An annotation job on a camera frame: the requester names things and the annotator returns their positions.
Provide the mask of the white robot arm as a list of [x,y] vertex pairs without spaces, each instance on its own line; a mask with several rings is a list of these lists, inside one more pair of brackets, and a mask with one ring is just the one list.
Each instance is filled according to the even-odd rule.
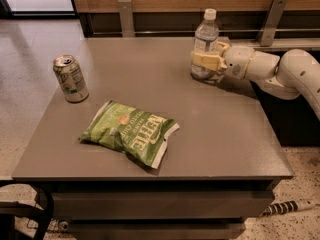
[[320,64],[304,50],[292,49],[280,57],[218,42],[213,52],[194,49],[191,58],[209,72],[253,81],[277,98],[291,100],[302,95],[320,120]]

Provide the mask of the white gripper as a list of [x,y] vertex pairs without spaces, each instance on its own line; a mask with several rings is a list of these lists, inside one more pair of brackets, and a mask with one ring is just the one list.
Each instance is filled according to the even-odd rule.
[[192,61],[211,71],[225,70],[224,74],[236,79],[244,79],[254,49],[245,46],[232,46],[218,41],[215,54],[202,54],[193,52]]

